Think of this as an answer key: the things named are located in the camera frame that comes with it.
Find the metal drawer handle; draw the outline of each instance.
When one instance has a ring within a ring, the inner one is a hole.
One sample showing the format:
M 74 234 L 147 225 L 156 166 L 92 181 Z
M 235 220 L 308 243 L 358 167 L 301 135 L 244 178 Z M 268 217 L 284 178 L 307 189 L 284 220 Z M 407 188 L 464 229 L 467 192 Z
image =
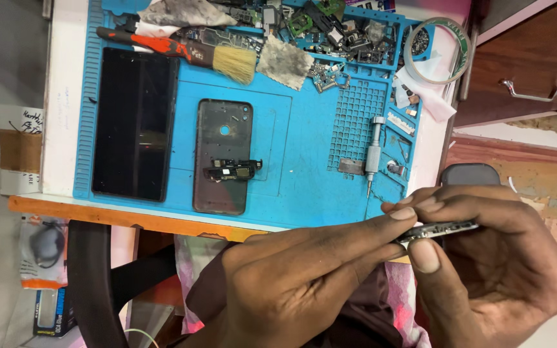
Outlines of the metal drawer handle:
M 512 81 L 508 80 L 500 80 L 501 85 L 505 85 L 509 89 L 509 93 L 513 98 L 523 98 L 523 99 L 530 99 L 530 100 L 538 100 L 539 102 L 552 102 L 553 99 L 557 96 L 557 86 L 556 91 L 553 93 L 551 98 L 541 98 L 541 97 L 534 97 L 533 95 L 526 95 L 526 94 L 517 94 L 515 93 L 515 87 L 513 86 Z

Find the double-sided tape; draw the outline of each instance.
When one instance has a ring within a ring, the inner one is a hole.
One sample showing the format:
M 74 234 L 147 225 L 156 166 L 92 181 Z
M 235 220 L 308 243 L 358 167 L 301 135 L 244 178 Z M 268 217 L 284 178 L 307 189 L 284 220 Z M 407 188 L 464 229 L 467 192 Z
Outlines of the double-sided tape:
M 455 67 L 455 69 L 453 70 L 451 77 L 446 81 L 429 80 L 428 78 L 420 74 L 420 72 L 418 72 L 418 70 L 416 70 L 416 67 L 414 66 L 414 59 L 412 58 L 412 44 L 414 43 L 414 38 L 422 28 L 424 28 L 426 25 L 429 24 L 441 25 L 442 27 L 447 28 L 451 33 L 453 33 L 453 36 L 455 36 L 455 38 L 459 42 L 459 62 Z M 404 47 L 403 50 L 403 59 L 406 62 L 407 72 L 410 73 L 410 75 L 415 80 L 425 81 L 425 82 L 433 83 L 435 85 L 445 85 L 455 81 L 456 79 L 460 78 L 461 75 L 463 75 L 465 70 L 468 68 L 468 60 L 470 59 L 471 51 L 472 51 L 472 46 L 470 46 L 470 39 L 468 37 L 468 33 L 459 23 L 455 22 L 450 18 L 434 17 L 422 22 L 418 27 L 416 27 L 412 31 L 410 36 L 407 37 L 406 46 Z

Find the silver screwdriver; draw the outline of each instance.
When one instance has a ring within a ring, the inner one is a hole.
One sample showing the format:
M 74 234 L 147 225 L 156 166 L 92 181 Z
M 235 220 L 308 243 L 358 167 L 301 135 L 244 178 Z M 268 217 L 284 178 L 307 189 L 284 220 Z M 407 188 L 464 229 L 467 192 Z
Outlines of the silver screwdriver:
M 379 146 L 379 135 L 382 131 L 382 124 L 386 123 L 386 119 L 382 116 L 375 116 L 371 118 L 373 123 L 373 140 L 371 145 L 366 151 L 366 164 L 365 173 L 368 181 L 366 185 L 366 197 L 369 198 L 371 193 L 371 184 L 373 183 L 373 176 L 379 169 L 379 156 L 382 154 L 382 148 Z

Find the brown tape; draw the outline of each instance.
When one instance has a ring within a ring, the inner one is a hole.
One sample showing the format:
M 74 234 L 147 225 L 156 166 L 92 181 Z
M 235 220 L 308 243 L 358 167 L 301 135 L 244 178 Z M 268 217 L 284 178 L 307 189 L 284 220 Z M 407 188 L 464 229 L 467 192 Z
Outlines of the brown tape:
M 0 168 L 40 173 L 42 134 L 0 130 Z

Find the black chair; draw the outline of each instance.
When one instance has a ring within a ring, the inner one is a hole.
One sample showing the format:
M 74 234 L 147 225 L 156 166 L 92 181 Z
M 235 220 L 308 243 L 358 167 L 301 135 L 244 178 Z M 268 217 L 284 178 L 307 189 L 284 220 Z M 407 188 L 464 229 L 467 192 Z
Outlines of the black chair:
M 173 245 L 111 269 L 111 226 L 71 220 L 68 290 L 87 348 L 129 348 L 118 313 L 143 291 L 176 274 Z

